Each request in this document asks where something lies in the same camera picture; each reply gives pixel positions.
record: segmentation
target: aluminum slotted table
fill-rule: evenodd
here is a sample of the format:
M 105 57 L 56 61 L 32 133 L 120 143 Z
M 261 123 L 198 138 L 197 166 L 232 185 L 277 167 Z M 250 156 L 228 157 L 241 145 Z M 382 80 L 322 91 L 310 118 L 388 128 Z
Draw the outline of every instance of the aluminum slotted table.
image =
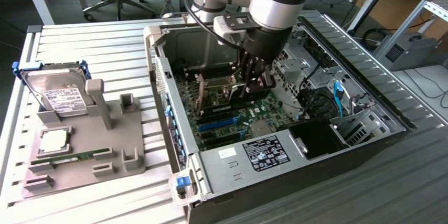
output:
M 404 223 L 448 219 L 448 130 L 400 80 L 384 74 L 358 44 L 330 19 L 302 12 L 341 54 L 418 126 L 409 137 L 353 171 L 236 216 L 225 223 Z M 21 198 L 37 103 L 16 80 L 0 140 L 2 223 L 185 223 L 166 184 L 168 155 L 150 91 L 142 28 L 180 19 L 44 26 L 26 35 L 21 61 L 68 62 L 82 58 L 105 82 L 105 100 L 132 92 L 142 102 L 142 174 Z

